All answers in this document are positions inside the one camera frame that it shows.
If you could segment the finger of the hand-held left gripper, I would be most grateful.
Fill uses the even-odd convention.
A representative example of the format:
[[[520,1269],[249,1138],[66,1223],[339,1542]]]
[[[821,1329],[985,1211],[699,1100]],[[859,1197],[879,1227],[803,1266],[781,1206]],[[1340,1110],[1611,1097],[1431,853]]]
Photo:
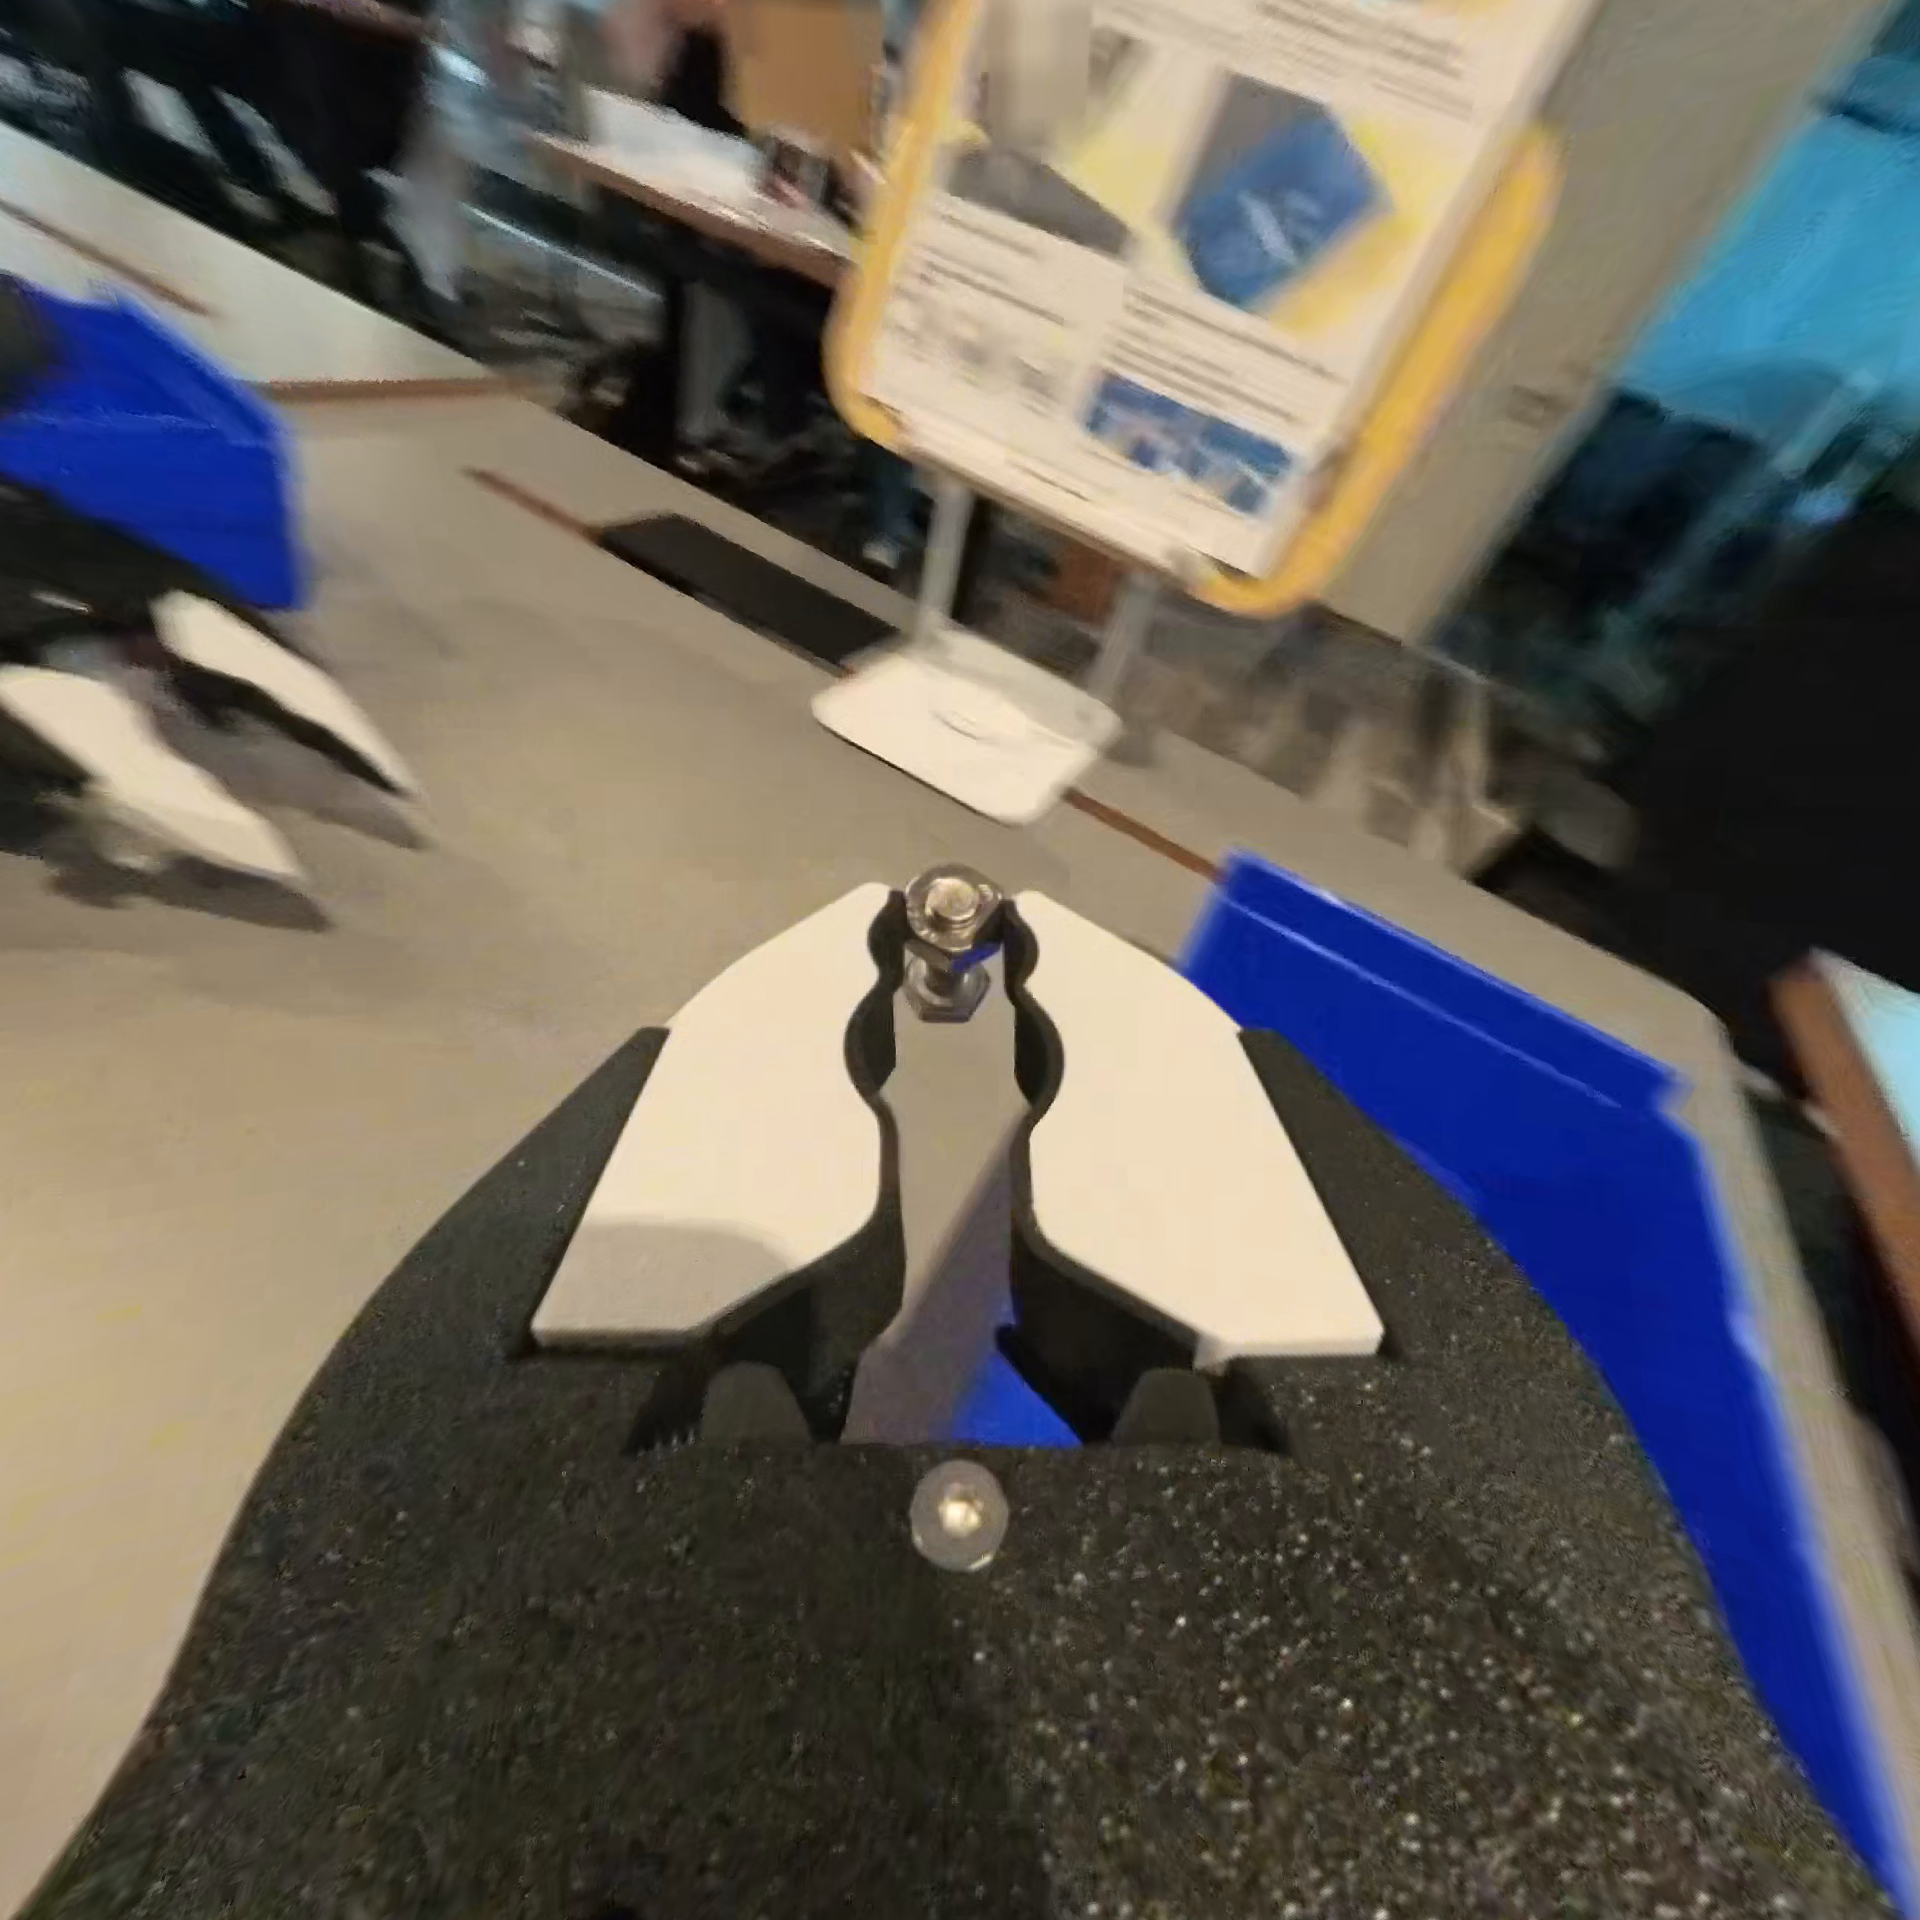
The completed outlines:
[[[399,798],[420,781],[374,718],[322,664],[226,603],[174,588],[150,603],[177,692],[203,718],[251,715]]]
[[[9,664],[4,715],[65,755],[83,798],[119,836],[130,865],[182,854],[231,874],[300,889],[304,872],[279,828],[160,734],[146,703],[121,684],[60,669]]]

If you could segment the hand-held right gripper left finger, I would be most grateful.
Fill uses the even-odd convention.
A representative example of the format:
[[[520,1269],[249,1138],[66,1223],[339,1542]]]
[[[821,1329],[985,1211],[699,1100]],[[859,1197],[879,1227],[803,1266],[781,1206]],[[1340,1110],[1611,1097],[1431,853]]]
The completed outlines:
[[[693,1347],[876,1271],[900,1302],[900,897],[869,881],[739,955],[665,1031],[529,1334]]]

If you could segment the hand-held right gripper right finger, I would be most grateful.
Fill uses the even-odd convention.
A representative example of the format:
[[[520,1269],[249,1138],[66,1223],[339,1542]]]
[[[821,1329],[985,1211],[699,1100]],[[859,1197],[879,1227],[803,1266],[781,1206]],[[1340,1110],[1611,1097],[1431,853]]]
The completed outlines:
[[[1061,1044],[1026,1138],[1044,1248],[1201,1366],[1375,1355],[1385,1324],[1241,1028],[1169,962],[1038,890],[1022,978]]]

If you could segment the steel nut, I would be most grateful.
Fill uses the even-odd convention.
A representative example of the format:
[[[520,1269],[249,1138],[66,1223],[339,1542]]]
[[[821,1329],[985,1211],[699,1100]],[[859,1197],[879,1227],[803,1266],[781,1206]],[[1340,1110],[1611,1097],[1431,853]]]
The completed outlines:
[[[1005,890],[983,872],[942,860],[918,874],[904,890],[908,938],[924,950],[963,964],[964,955],[1000,941]]]

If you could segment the large blue plastic bin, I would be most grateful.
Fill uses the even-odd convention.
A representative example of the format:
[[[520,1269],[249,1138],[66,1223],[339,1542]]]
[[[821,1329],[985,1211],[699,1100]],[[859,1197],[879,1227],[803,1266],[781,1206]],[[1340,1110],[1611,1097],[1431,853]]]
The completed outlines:
[[[256,608],[308,599],[277,410],[125,294],[71,297],[4,275],[2,473],[198,565]]]
[[[1022,988],[1000,1343],[1079,1445],[1012,1784],[1088,1916],[1916,1916],[1759,1300],[1667,1066],[1236,859],[1174,969],[1246,1049],[1375,1355],[1201,1366],[1046,1250]]]

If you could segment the white base sign stand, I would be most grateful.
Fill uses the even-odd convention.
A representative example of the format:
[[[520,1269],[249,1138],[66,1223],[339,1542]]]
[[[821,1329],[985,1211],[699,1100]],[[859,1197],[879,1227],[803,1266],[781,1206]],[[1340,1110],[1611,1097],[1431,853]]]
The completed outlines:
[[[1081,680],[954,619],[975,493],[939,470],[916,615],[900,639],[821,689],[812,718],[851,747],[997,825],[1040,823],[1122,734],[1119,693],[1161,599],[1122,576]]]

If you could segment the brown background desk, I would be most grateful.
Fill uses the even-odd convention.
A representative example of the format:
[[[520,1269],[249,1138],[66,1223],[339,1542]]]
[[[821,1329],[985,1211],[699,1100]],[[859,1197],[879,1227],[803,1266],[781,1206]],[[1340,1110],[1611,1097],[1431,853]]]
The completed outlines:
[[[533,152],[566,176],[687,227],[767,269],[833,290],[852,234],[827,209],[790,206],[758,185],[758,149],[597,88],[585,89],[585,136],[531,131]]]

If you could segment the printed instruction sign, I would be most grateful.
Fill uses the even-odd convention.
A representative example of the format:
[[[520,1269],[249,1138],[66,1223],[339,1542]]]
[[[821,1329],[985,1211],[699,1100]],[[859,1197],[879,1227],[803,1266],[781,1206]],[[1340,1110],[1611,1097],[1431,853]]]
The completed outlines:
[[[1545,239],[1592,12],[924,3],[842,419],[1221,612],[1315,598]]]

